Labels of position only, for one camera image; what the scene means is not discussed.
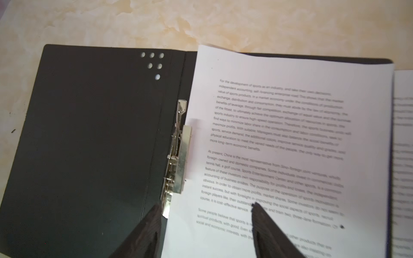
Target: marble table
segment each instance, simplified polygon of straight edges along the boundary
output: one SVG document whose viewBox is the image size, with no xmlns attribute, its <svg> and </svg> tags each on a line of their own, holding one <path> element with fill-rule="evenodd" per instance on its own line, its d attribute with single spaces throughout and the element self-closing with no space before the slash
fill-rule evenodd
<svg viewBox="0 0 413 258">
<path fill-rule="evenodd" d="M 0 20 L 0 200 L 45 44 L 385 57 L 413 69 L 411 0 L 11 0 Z"/>
</svg>

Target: marble pattern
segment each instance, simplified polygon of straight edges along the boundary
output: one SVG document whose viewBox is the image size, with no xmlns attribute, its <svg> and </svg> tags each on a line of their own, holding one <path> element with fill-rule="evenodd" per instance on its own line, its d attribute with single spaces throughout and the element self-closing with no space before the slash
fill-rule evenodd
<svg viewBox="0 0 413 258">
<path fill-rule="evenodd" d="M 213 44 L 386 57 L 397 69 L 413 69 L 412 14 L 411 0 L 12 0 L 0 21 L 0 200 L 45 44 L 179 50 Z"/>
</svg>

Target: metal clip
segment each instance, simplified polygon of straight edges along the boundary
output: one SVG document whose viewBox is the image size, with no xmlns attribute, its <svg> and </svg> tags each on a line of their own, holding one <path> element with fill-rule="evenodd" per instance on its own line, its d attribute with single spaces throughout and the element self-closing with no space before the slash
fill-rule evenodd
<svg viewBox="0 0 413 258">
<path fill-rule="evenodd" d="M 192 127 L 184 125 L 180 130 L 182 115 L 186 112 L 186 100 L 179 99 L 176 109 L 175 131 L 172 135 L 171 150 L 168 155 L 164 185 L 162 187 L 162 215 L 169 217 L 169 207 L 173 193 L 180 194 L 185 179 L 185 165 L 191 140 Z"/>
</svg>

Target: open folder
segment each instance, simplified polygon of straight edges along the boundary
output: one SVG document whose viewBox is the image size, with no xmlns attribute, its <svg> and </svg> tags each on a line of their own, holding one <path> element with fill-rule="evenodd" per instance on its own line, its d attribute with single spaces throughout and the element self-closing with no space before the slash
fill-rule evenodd
<svg viewBox="0 0 413 258">
<path fill-rule="evenodd" d="M 46 45 L 0 252 L 108 257 L 161 203 L 163 257 L 253 257 L 258 202 L 307 257 L 389 256 L 393 69 Z"/>
</svg>

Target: beige marble surface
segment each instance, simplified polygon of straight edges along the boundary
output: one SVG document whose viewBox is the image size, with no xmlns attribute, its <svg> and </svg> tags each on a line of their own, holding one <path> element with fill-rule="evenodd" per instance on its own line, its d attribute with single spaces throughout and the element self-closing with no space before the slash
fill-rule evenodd
<svg viewBox="0 0 413 258">
<path fill-rule="evenodd" d="M 396 69 L 413 69 L 412 14 L 412 0 L 12 0 L 0 20 L 0 200 L 45 44 L 196 50 L 209 43 L 386 57 Z"/>
</svg>

